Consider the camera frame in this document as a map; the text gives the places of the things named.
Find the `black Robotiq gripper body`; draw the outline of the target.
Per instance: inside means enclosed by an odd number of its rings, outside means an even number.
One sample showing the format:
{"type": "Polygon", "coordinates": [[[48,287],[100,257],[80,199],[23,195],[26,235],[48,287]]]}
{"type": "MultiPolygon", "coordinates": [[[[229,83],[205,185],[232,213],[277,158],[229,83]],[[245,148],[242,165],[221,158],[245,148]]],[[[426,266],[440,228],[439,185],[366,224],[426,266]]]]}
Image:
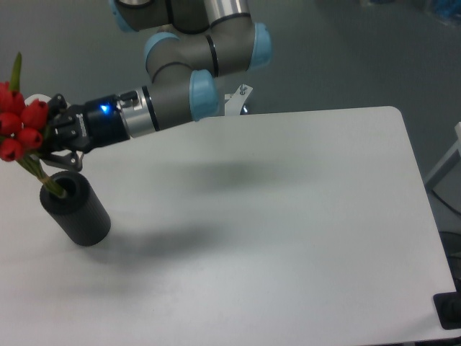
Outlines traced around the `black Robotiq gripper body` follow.
{"type": "Polygon", "coordinates": [[[85,154],[130,139],[117,107],[119,98],[109,95],[71,105],[53,118],[53,150],[81,151],[85,154]]]}

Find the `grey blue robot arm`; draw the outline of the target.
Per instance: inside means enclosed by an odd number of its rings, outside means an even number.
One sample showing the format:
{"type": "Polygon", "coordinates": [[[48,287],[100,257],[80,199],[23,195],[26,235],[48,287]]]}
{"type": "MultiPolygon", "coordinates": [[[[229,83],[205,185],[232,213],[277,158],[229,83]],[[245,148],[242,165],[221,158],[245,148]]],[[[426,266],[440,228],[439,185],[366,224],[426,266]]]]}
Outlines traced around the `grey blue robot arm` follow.
{"type": "Polygon", "coordinates": [[[156,30],[144,47],[150,83],[82,105],[54,96],[50,135],[37,153],[52,167],[78,172],[83,155],[95,148],[215,117],[220,109],[215,80],[272,59],[269,31],[252,20],[247,1],[109,5],[121,30],[156,30]]]}

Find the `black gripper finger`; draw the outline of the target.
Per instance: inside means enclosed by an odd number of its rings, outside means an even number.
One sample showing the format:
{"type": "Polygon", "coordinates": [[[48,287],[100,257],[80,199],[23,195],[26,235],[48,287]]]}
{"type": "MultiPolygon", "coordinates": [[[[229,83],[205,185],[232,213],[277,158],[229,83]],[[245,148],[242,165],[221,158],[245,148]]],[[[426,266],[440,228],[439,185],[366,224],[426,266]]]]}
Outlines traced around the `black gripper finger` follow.
{"type": "Polygon", "coordinates": [[[82,151],[69,151],[67,154],[60,156],[48,151],[38,151],[40,159],[49,167],[65,169],[71,172],[80,172],[83,169],[82,151]]]}
{"type": "Polygon", "coordinates": [[[66,101],[62,94],[56,94],[49,101],[48,104],[48,119],[68,119],[68,109],[70,104],[66,101]]]}

